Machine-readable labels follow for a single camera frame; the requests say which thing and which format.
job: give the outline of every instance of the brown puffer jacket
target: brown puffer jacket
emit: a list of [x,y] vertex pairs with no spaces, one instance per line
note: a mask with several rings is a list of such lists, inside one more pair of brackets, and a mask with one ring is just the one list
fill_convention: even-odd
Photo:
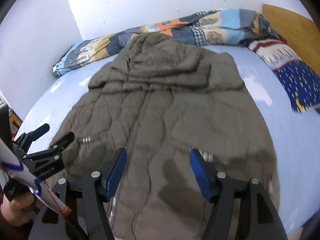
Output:
[[212,206],[190,168],[192,148],[234,179],[258,178],[279,207],[272,140],[231,55],[140,35],[88,87],[53,139],[76,136],[49,184],[81,178],[124,147],[127,168],[106,210],[116,237],[201,239]]

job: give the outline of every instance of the bed sheet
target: bed sheet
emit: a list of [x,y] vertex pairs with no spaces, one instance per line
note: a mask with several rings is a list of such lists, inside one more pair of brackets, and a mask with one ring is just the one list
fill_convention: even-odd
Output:
[[[262,113],[277,155],[280,180],[279,215],[287,233],[303,225],[320,207],[320,140],[316,111],[295,113],[282,85],[258,55],[242,46],[205,46],[230,53],[245,85]],[[29,153],[47,149],[63,119],[88,91],[91,76],[116,55],[73,70],[60,77],[25,118],[19,136],[44,123],[50,131],[32,143]]]

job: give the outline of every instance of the jacket sleeve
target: jacket sleeve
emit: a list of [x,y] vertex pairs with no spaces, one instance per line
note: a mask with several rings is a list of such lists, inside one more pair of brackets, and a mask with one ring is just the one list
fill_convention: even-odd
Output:
[[[3,192],[0,187],[0,205],[3,202]],[[1,240],[27,240],[30,230],[32,228],[32,222],[24,224],[21,227],[14,227],[10,225],[0,212],[0,239]]]

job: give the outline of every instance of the metal screw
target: metal screw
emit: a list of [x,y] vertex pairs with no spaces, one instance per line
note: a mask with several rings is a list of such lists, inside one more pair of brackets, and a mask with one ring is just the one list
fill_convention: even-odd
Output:
[[65,178],[61,178],[61,179],[58,180],[58,183],[59,183],[60,185],[62,185],[62,184],[65,184],[66,181],[67,181],[67,180],[66,180]]
[[259,184],[259,180],[256,179],[256,178],[252,178],[252,179],[251,179],[251,182],[252,182],[253,184],[255,184],[255,185],[258,185],[258,184]]
[[217,173],[217,176],[220,178],[220,179],[224,179],[226,177],[226,174],[224,172],[218,172]]
[[91,177],[93,177],[93,178],[97,178],[99,176],[100,176],[100,172],[98,172],[98,171],[94,171],[93,173],[91,173]]

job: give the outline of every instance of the human hand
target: human hand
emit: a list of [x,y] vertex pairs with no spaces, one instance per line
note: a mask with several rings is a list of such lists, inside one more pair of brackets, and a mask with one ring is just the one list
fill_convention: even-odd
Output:
[[22,194],[14,198],[11,202],[4,195],[0,210],[4,219],[12,226],[20,227],[29,222],[30,218],[24,212],[35,201],[31,192]]

